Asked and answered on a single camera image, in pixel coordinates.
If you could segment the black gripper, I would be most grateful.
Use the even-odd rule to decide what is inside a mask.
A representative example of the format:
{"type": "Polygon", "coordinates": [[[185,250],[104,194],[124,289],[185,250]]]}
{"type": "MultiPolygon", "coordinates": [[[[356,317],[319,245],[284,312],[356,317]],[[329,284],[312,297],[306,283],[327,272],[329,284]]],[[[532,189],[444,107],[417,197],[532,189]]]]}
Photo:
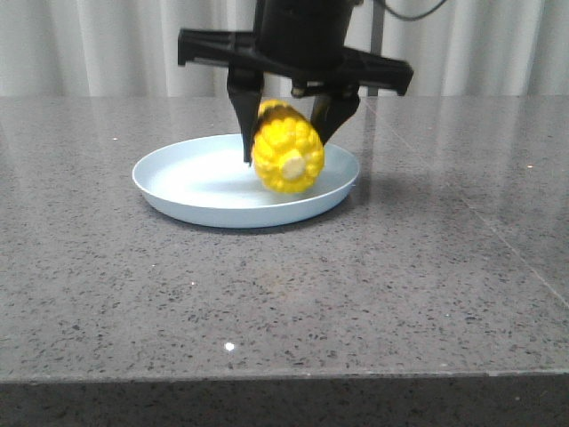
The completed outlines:
{"type": "Polygon", "coordinates": [[[178,62],[228,69],[227,90],[252,163],[264,75],[287,77],[293,96],[315,96],[310,123],[325,145],[356,112],[359,87],[406,93],[413,77],[403,60],[345,45],[355,1],[259,1],[251,31],[182,29],[178,62]]]}

